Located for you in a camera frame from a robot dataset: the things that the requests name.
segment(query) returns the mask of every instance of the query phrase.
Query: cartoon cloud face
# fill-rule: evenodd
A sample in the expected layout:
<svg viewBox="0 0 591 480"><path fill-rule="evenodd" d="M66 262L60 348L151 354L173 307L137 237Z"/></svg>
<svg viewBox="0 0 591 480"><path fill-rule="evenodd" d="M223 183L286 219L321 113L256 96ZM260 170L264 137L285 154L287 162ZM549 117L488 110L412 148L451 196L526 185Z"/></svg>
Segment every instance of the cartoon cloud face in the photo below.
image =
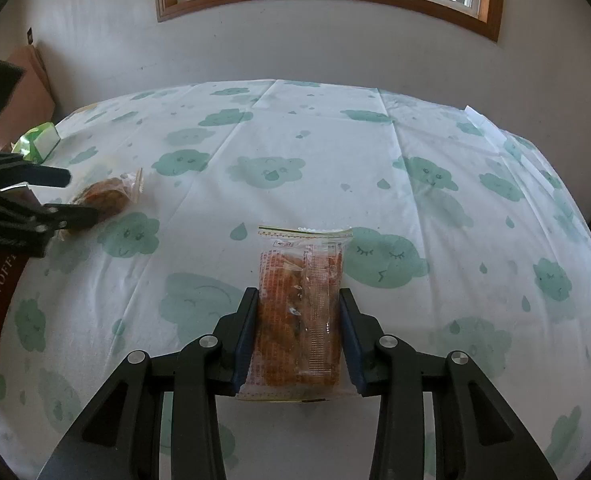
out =
<svg viewBox="0 0 591 480"><path fill-rule="evenodd" d="M345 272L354 280L379 288L406 285L429 273L413 243L398 235L381 235L373 229L354 227L345 251Z"/></svg>
<svg viewBox="0 0 591 480"><path fill-rule="evenodd" d="M235 312L242 290L214 278L176 272L167 276L160 317L176 324L180 343L210 333L218 319Z"/></svg>
<svg viewBox="0 0 591 480"><path fill-rule="evenodd" d="M252 112L241 112L239 108L227 108L216 114L209 114L198 126L224 126L225 124L237 124L253 118Z"/></svg>
<svg viewBox="0 0 591 480"><path fill-rule="evenodd" d="M495 325L479 317L461 317L437 332L440 355L462 350L490 378L498 377L507 367L506 354L511 349L511 334L497 330Z"/></svg>
<svg viewBox="0 0 591 480"><path fill-rule="evenodd" d="M176 176L189 170L203 171L207 167L209 156L208 153L196 150L178 150L173 153L165 153L151 167L164 176Z"/></svg>
<svg viewBox="0 0 591 480"><path fill-rule="evenodd" d="M345 114L354 121L391 124L391 118L386 114L381 114L380 112L372 112L370 110L342 110L340 113Z"/></svg>
<svg viewBox="0 0 591 480"><path fill-rule="evenodd" d="M36 300L23 300L16 311L14 322L22 347L31 352L45 351L45 327L47 319L38 308Z"/></svg>
<svg viewBox="0 0 591 480"><path fill-rule="evenodd" d="M569 297L571 280L556 262L540 258L538 264L533 266L533 272L535 273L535 284L549 298L563 301Z"/></svg>
<svg viewBox="0 0 591 480"><path fill-rule="evenodd" d="M399 170L407 170L410 178L423 184L429 184L434 189L458 190L457 184L451 179L450 171L439 167L426 158L401 156L393 162L393 167Z"/></svg>
<svg viewBox="0 0 591 480"><path fill-rule="evenodd" d="M301 168L304 168L304 160L301 158L239 156L238 164L227 168L227 172L234 182L243 180L253 187L271 189L282 186L285 182L300 180Z"/></svg>
<svg viewBox="0 0 591 480"><path fill-rule="evenodd" d="M59 373L41 368L38 395L51 427L66 433L82 411L78 392Z"/></svg>
<svg viewBox="0 0 591 480"><path fill-rule="evenodd" d="M248 92L248 88L225 88L224 90L218 90L216 92L213 92L211 95L237 95L246 94Z"/></svg>
<svg viewBox="0 0 591 480"><path fill-rule="evenodd" d="M524 193L514 184L492 173L481 174L479 178L485 188L511 200L511 202L520 202L520 199L525 197Z"/></svg>
<svg viewBox="0 0 591 480"><path fill-rule="evenodd" d="M140 212L129 213L109 222L98 236L98 243L115 258L152 254L158 248L156 233L159 227L160 222L155 218L148 218Z"/></svg>
<svg viewBox="0 0 591 480"><path fill-rule="evenodd" d="M183 128L168 133L165 138L172 146L182 146L184 144L199 144L214 133L213 130L207 130L206 128Z"/></svg>

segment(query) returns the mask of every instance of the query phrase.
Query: green snack package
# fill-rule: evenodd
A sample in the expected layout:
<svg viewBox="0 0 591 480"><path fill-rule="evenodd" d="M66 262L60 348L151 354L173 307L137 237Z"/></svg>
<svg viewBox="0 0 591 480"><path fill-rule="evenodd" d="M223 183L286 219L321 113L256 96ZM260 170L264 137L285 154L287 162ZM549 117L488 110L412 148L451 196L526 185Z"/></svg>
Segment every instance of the green snack package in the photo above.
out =
<svg viewBox="0 0 591 480"><path fill-rule="evenodd" d="M13 146L12 153L21 153L24 160L42 164L60 142L53 123L36 126L24 134Z"/></svg>

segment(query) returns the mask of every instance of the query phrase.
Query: orange printed wrapper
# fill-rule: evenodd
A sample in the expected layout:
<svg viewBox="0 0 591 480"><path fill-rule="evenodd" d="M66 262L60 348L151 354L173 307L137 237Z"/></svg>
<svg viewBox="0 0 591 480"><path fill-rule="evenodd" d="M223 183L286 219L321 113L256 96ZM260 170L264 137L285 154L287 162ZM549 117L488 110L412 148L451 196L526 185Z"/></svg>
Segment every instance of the orange printed wrapper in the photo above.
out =
<svg viewBox="0 0 591 480"><path fill-rule="evenodd" d="M351 234L271 231L274 248L260 257L255 347L240 398L336 396L342 252Z"/></svg>

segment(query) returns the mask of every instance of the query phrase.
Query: packaged food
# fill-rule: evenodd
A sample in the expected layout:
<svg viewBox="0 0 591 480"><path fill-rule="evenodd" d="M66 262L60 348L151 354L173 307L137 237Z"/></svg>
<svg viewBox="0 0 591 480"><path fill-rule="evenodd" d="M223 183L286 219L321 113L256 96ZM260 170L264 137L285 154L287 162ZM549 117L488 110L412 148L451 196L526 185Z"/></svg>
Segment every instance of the packaged food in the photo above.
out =
<svg viewBox="0 0 591 480"><path fill-rule="evenodd" d="M252 364L240 398L336 396L340 384L339 286L351 229L294 231L261 226L271 248L260 257Z"/></svg>
<svg viewBox="0 0 591 480"><path fill-rule="evenodd" d="M128 203L138 203L143 187L142 168L135 173L124 173L85 187L71 201L99 211L98 222L121 213Z"/></svg>
<svg viewBox="0 0 591 480"><path fill-rule="evenodd" d="M24 160L42 164L60 142L60 135L53 123L32 128L13 145L12 153L21 153Z"/></svg>

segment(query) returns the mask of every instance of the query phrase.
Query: white wall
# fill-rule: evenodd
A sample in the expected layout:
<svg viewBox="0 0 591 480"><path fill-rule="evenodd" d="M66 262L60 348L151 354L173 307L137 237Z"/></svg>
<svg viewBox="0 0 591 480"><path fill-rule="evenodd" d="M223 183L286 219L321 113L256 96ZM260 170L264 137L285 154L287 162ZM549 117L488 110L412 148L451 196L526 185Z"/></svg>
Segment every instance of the white wall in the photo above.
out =
<svg viewBox="0 0 591 480"><path fill-rule="evenodd" d="M247 2L165 23L156 21L154 0L10 5L23 10L20 34L33 28L65 112L141 89L268 77L471 105L536 143L591 216L585 0L505 0L498 44L407 10L343 0ZM0 52L13 31L6 25Z"/></svg>

